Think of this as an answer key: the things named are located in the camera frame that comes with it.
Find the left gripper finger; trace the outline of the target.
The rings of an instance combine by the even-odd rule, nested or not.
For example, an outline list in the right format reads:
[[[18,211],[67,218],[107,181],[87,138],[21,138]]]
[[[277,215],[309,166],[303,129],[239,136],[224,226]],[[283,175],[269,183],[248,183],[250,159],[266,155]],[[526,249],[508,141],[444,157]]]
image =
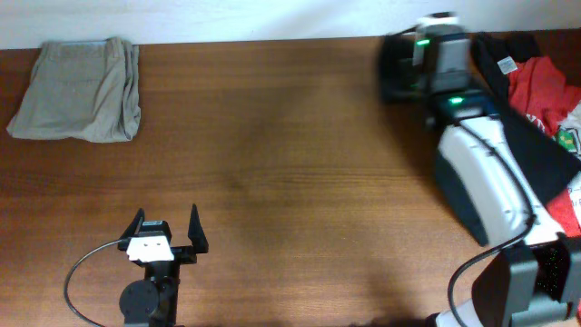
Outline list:
[[[196,253],[207,253],[209,251],[209,243],[202,228],[198,207],[195,203],[192,205],[187,236]]]
[[[127,228],[124,230],[124,232],[120,236],[120,239],[125,240],[125,239],[129,239],[129,238],[133,237],[139,231],[140,227],[142,226],[144,218],[145,218],[144,209],[139,208],[137,210],[136,215],[132,219],[132,221],[129,223]]]

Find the black shorts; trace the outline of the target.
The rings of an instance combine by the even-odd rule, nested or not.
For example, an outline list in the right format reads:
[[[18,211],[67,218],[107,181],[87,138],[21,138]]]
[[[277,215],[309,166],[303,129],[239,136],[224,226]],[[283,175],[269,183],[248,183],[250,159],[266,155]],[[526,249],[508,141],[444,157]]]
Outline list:
[[[538,200],[543,205],[555,200],[580,173],[580,161],[475,77],[470,85],[491,98],[504,126],[508,147]]]

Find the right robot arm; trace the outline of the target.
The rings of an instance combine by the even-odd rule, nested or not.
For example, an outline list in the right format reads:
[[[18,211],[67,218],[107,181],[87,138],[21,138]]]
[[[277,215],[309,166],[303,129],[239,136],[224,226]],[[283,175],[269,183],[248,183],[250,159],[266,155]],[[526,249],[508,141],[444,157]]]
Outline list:
[[[544,326],[580,314],[580,240],[547,203],[579,175],[577,160],[494,96],[469,65],[470,38],[440,12],[386,35],[378,54],[381,101],[419,103],[438,133],[435,178],[486,267],[470,297],[428,326]]]

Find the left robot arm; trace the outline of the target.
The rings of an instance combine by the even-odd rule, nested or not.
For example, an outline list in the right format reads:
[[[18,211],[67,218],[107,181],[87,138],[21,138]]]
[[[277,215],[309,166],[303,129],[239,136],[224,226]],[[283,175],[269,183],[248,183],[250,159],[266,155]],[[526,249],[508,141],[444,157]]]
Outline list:
[[[177,324],[180,270],[197,263],[199,254],[209,251],[198,207],[190,214],[187,237],[189,245],[172,246],[170,225],[147,221],[139,209],[120,237],[118,250],[128,260],[144,269],[142,279],[127,285],[119,299],[125,326],[171,327]]]

